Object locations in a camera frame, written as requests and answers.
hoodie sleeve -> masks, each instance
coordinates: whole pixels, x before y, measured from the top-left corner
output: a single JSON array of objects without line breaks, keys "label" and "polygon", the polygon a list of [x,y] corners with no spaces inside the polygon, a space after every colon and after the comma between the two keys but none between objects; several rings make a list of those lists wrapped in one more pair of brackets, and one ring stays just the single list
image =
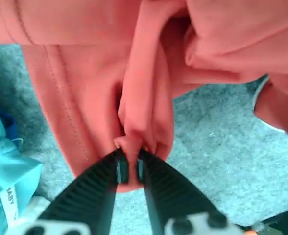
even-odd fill
[{"label": "hoodie sleeve", "polygon": [[0,0],[0,44],[30,44],[17,0]]},{"label": "hoodie sleeve", "polygon": [[255,114],[288,133],[288,0],[187,0],[186,63],[238,74],[269,74]]},{"label": "hoodie sleeve", "polygon": [[0,0],[0,44],[132,42],[140,0]]}]

metal rivet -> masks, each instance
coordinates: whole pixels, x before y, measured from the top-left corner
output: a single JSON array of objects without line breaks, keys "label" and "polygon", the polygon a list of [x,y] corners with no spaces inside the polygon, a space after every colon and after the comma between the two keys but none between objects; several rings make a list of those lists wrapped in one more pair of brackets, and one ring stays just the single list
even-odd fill
[{"label": "metal rivet", "polygon": [[78,230],[71,230],[66,232],[64,235],[81,235],[81,233]]},{"label": "metal rivet", "polygon": [[210,213],[207,222],[211,228],[217,229],[226,228],[228,225],[227,217],[218,211]]},{"label": "metal rivet", "polygon": [[175,219],[172,230],[176,235],[190,235],[193,233],[193,225],[187,218]]},{"label": "metal rivet", "polygon": [[44,234],[44,228],[42,226],[36,226],[31,229],[29,229],[25,235],[43,235]]}]

gray carpet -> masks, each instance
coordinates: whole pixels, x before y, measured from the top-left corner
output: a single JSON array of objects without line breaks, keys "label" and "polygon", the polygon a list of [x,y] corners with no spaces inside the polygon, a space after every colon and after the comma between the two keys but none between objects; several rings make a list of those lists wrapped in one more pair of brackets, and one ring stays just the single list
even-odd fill
[{"label": "gray carpet", "polygon": [[[288,136],[252,114],[259,81],[207,85],[175,100],[168,163],[238,224],[288,210]],[[16,119],[22,153],[44,163],[37,194],[53,199],[71,176],[41,112],[19,46],[0,46],[0,109]],[[118,194],[112,235],[150,235],[142,190]]]}]

clothing tag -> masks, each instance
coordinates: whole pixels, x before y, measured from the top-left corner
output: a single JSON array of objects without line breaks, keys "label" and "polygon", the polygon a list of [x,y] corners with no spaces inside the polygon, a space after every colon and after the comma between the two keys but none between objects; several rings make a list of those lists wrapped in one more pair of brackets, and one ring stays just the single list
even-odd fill
[{"label": "clothing tag", "polygon": [[13,227],[18,219],[18,202],[15,187],[7,188],[0,193],[0,199],[7,218],[8,227]]}]

pink fabric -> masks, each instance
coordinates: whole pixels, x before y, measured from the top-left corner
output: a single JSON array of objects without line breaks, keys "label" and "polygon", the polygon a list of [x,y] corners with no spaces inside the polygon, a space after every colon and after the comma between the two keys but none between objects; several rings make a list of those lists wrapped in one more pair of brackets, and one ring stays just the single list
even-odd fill
[{"label": "pink fabric", "polygon": [[203,84],[269,73],[255,112],[288,133],[288,0],[0,0],[0,43],[23,45],[76,176],[123,148],[119,191],[140,186],[141,147],[166,159],[172,98]]}]

